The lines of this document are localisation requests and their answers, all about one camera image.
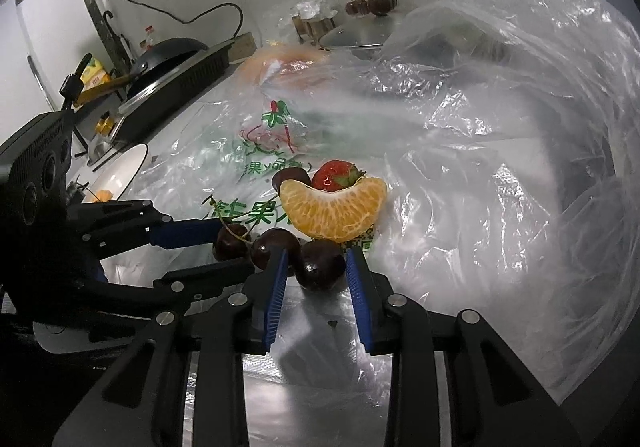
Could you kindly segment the tangerine segment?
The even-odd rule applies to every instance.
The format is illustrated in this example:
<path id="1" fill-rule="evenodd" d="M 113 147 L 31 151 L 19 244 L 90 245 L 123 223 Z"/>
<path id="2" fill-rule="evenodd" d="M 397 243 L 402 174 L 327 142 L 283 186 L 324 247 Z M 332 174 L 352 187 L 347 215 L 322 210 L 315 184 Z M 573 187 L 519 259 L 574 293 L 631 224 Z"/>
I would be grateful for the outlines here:
<path id="1" fill-rule="evenodd" d="M 113 199 L 114 195 L 111 190 L 100 189 L 97 192 L 91 192 L 89 195 L 90 202 L 107 202 Z"/>
<path id="2" fill-rule="evenodd" d="M 312 239 L 343 243 L 363 235 L 376 223 L 387 198 L 387 185 L 382 178 L 363 176 L 350 187 L 326 192 L 285 180 L 279 198 L 298 231 Z"/>

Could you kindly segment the dark cherry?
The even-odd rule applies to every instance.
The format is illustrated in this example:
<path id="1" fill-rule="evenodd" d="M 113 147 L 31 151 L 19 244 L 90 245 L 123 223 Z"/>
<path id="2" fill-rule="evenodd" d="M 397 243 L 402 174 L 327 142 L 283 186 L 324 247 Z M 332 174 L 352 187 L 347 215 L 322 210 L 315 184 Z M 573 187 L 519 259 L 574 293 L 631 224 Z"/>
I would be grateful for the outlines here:
<path id="1" fill-rule="evenodd" d="M 309 241 L 300 247 L 295 277 L 304 289 L 326 292 L 344 276 L 346 261 L 342 247 L 328 239 Z"/>
<path id="2" fill-rule="evenodd" d="M 273 175 L 271 184 L 276 193 L 280 193 L 281 185 L 284 181 L 293 180 L 311 185 L 311 178 L 308 173 L 301 167 L 288 167 L 279 170 Z"/>
<path id="3" fill-rule="evenodd" d="M 250 247 L 250 260 L 255 267 L 265 271 L 272 251 L 285 251 L 288 257 L 288 274 L 293 275 L 302 264 L 300 242 L 288 230 L 271 228 L 262 233 Z"/>
<path id="4" fill-rule="evenodd" d="M 217 262 L 246 259 L 250 248 L 250 232 L 241 222 L 247 215 L 246 204 L 238 199 L 226 202 L 212 198 L 209 205 L 212 208 L 210 215 L 220 219 L 222 225 L 213 244 L 214 259 Z"/>

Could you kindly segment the strawberry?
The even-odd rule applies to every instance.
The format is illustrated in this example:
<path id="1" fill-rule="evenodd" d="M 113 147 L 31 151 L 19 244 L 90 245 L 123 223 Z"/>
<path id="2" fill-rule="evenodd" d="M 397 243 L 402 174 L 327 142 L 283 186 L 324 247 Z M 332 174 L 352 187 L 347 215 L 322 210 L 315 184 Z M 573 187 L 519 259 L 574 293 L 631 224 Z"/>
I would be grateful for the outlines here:
<path id="1" fill-rule="evenodd" d="M 355 163 L 345 160 L 330 160 L 314 172 L 311 178 L 311 186 L 326 192 L 348 188 L 366 174 Z"/>

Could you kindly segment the white round plate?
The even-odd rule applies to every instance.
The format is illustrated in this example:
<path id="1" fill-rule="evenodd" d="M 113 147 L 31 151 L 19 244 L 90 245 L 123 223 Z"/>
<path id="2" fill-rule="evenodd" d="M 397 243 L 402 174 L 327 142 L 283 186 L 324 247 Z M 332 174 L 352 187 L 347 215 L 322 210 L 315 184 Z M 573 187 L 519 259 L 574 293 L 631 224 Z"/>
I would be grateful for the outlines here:
<path id="1" fill-rule="evenodd" d="M 148 155 L 149 147 L 145 144 L 137 144 L 108 161 L 99 170 L 99 174 L 94 180 L 82 182 L 82 185 L 86 185 L 86 187 L 81 190 L 81 201 L 84 204 L 95 204 L 95 202 L 89 201 L 89 195 L 91 192 L 97 192 L 100 189 L 111 190 L 114 195 L 111 201 L 117 201 L 126 192 L 134 177 L 140 172 Z"/>

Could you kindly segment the induction cooker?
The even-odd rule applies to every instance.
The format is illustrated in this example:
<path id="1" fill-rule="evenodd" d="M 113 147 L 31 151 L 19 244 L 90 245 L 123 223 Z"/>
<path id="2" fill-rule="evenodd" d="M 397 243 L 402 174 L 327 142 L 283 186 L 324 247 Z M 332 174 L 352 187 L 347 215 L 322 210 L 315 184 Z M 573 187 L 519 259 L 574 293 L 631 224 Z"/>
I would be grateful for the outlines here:
<path id="1" fill-rule="evenodd" d="M 256 42 L 249 32 L 208 46 L 166 76 L 126 100 L 103 106 L 88 147 L 88 163 L 99 162 L 111 150 L 122 150 L 156 133 L 184 105 L 191 103 L 227 72 L 232 62 L 250 56 Z"/>

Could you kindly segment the yellow oil bottle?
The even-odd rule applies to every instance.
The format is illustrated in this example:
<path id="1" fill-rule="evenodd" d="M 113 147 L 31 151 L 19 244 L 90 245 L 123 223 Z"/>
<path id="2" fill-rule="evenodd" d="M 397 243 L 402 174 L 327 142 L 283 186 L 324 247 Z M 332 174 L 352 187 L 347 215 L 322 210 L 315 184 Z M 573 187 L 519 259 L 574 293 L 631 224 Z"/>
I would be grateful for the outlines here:
<path id="1" fill-rule="evenodd" d="M 91 57 L 80 76 L 84 91 L 96 88 L 111 81 L 111 76 L 104 65 L 95 57 Z"/>

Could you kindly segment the black umbrella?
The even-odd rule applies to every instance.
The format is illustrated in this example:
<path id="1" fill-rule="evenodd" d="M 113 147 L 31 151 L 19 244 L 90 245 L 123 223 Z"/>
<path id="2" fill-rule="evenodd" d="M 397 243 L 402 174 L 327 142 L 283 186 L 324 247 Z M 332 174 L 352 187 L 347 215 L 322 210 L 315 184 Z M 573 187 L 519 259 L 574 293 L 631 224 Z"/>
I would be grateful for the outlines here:
<path id="1" fill-rule="evenodd" d="M 120 40 L 119 35 L 111 26 L 111 20 L 113 19 L 113 17 L 114 14 L 110 10 L 105 10 L 102 14 L 105 28 L 114 46 L 115 55 L 117 56 L 119 63 L 122 65 L 122 73 L 129 74 L 131 68 L 130 59 L 124 46 L 122 45 L 122 41 Z"/>

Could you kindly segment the black wok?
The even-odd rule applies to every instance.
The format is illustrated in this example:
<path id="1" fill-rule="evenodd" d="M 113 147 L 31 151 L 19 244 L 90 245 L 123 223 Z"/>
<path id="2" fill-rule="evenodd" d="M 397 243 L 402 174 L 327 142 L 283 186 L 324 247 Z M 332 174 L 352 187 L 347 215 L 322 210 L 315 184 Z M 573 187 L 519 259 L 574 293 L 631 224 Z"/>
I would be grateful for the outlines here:
<path id="1" fill-rule="evenodd" d="M 118 89 L 127 89 L 128 97 L 132 97 L 189 58 L 207 50 L 206 44 L 192 38 L 171 38 L 157 43 L 142 54 L 129 74 L 85 90 L 73 106 L 79 108 Z"/>

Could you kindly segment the red cap sauce bottle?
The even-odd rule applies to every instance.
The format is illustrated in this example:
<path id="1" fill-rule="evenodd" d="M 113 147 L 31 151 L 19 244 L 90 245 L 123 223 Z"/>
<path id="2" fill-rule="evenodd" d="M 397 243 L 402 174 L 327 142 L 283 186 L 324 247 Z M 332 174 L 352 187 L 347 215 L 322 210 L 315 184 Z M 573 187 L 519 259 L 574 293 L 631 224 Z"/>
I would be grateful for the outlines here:
<path id="1" fill-rule="evenodd" d="M 143 49 L 149 51 L 156 44 L 156 34 L 153 26 L 145 28 L 145 39 L 143 41 Z"/>

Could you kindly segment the peeled orange half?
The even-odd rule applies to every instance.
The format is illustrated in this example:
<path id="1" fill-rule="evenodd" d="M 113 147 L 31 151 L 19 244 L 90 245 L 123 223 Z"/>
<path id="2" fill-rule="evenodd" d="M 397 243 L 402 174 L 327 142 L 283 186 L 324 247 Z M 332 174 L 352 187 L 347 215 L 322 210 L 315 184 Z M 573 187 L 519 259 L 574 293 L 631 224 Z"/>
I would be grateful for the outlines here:
<path id="1" fill-rule="evenodd" d="M 238 82 L 243 84 L 262 84 L 283 67 L 288 58 L 288 48 L 284 46 L 266 46 L 260 48 L 235 71 Z"/>

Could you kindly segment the orange peel with strawberry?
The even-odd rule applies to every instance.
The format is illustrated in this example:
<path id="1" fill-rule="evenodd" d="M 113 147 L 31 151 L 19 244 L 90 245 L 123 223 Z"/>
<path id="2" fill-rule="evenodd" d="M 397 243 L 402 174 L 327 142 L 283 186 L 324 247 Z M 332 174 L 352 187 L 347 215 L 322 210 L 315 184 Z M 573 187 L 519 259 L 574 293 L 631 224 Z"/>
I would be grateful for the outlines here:
<path id="1" fill-rule="evenodd" d="M 329 59 L 329 53 L 320 48 L 279 48 L 271 60 L 272 83 L 308 83 L 305 78 L 310 69 L 323 65 Z"/>

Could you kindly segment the clear plastic bag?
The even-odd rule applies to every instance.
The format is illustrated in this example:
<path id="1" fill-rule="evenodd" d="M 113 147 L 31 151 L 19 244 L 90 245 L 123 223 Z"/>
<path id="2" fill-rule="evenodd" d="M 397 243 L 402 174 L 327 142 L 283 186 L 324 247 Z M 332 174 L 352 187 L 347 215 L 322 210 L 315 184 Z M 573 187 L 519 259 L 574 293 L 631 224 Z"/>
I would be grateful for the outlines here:
<path id="1" fill-rule="evenodd" d="M 127 197 L 175 218 L 331 159 L 387 185 L 371 267 L 432 311 L 474 307 L 558 401 L 639 304 L 639 35 L 605 0 L 438 0 L 308 83 L 233 74 L 157 138 Z"/>

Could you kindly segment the bagged steel cups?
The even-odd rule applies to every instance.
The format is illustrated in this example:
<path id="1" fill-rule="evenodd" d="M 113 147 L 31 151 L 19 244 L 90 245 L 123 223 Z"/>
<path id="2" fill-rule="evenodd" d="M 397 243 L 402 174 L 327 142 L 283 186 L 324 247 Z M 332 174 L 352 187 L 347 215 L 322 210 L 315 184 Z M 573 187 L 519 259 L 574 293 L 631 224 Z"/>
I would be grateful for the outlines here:
<path id="1" fill-rule="evenodd" d="M 330 0 L 285 0 L 264 15 L 262 43 L 317 46 L 336 27 L 336 15 Z"/>

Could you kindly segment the steel pot with lid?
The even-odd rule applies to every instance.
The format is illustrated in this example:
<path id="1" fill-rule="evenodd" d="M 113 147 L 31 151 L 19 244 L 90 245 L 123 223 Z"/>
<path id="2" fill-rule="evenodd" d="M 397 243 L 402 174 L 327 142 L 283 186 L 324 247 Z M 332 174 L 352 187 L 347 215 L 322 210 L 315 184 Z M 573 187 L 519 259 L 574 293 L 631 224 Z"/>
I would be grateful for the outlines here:
<path id="1" fill-rule="evenodd" d="M 345 50 L 367 51 L 382 46 L 396 30 L 404 16 L 401 13 L 386 17 L 348 16 L 344 24 L 330 30 L 319 40 L 326 50 L 344 48 Z"/>

